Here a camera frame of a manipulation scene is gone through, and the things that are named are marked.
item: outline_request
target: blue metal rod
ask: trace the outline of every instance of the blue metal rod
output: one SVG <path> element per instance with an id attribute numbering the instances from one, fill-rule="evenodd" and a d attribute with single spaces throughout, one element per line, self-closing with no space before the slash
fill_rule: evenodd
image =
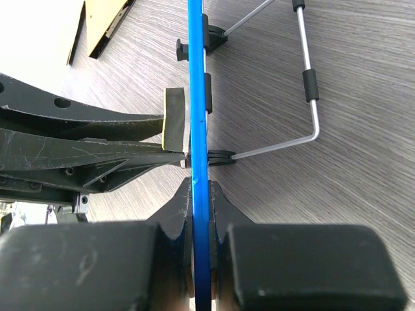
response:
<path id="1" fill-rule="evenodd" d="M 211 311 L 208 144 L 203 56 L 202 0 L 188 0 L 193 255 L 197 311 Z"/>

